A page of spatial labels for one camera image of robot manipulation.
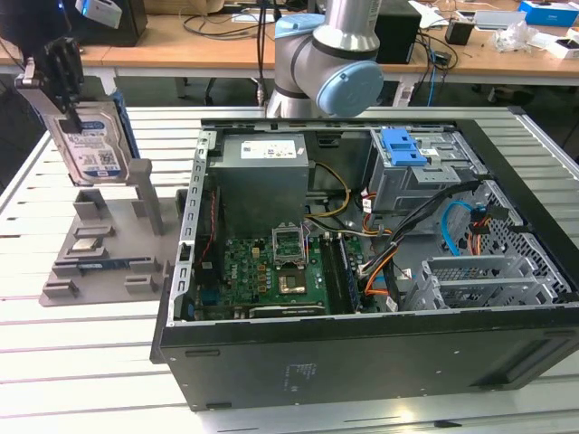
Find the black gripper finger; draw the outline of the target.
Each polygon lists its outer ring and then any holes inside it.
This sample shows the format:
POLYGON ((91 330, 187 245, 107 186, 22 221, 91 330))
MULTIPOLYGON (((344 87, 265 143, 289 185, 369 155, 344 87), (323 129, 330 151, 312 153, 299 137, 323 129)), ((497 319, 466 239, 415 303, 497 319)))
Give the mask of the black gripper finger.
POLYGON ((65 115, 62 130, 81 133, 81 119, 76 105, 80 101, 84 74, 78 44, 71 37, 62 37, 46 49, 48 77, 54 104, 65 115))

